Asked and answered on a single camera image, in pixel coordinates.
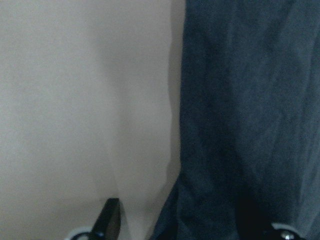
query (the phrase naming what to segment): gray cloth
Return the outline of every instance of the gray cloth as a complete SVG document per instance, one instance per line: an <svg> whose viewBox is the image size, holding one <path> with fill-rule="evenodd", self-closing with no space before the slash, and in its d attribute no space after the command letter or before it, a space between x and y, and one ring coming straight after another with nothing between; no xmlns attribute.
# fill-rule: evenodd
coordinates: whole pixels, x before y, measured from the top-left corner
<svg viewBox="0 0 320 240"><path fill-rule="evenodd" d="M181 171L153 240L239 239L243 194L320 239L319 26L318 0L186 1Z"/></svg>

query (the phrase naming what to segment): wrinkled cloth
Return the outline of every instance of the wrinkled cloth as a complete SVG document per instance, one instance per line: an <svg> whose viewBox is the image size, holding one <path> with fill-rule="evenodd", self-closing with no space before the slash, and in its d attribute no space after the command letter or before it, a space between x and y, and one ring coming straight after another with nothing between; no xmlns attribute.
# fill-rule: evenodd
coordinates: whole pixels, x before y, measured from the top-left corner
<svg viewBox="0 0 320 240"><path fill-rule="evenodd" d="M320 239L319 27L317 0L186 1L181 170L152 240L238 240L243 194Z"/></svg>

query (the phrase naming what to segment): metal stud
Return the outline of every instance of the metal stud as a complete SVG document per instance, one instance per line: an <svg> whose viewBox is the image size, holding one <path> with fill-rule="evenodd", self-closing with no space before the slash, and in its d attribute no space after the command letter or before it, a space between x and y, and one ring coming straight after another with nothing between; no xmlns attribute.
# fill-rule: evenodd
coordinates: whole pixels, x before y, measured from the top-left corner
<svg viewBox="0 0 320 240"><path fill-rule="evenodd" d="M289 231L282 231L280 236L284 239L284 240L294 240L296 237L292 232Z"/></svg>

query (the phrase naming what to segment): black object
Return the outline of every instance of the black object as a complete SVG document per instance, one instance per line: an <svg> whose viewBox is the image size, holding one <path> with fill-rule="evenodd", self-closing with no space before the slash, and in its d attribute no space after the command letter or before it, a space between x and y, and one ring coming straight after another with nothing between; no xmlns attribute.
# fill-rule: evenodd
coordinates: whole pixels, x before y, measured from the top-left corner
<svg viewBox="0 0 320 240"><path fill-rule="evenodd" d="M274 229L271 220L246 194L236 206L236 225L240 240L305 240L288 229Z"/></svg>
<svg viewBox="0 0 320 240"><path fill-rule="evenodd" d="M71 240L79 240L81 237L88 237L88 240L117 240L120 233L120 226L120 201L118 198L109 198L91 232L79 233Z"/></svg>

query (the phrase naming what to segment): white wall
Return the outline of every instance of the white wall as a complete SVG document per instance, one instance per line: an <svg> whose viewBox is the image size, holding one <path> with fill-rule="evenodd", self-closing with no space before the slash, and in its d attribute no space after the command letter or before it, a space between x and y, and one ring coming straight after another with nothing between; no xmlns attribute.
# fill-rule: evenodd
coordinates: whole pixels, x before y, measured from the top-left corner
<svg viewBox="0 0 320 240"><path fill-rule="evenodd" d="M59 240L120 197L150 236L179 171L183 0L0 2L0 239Z"/></svg>

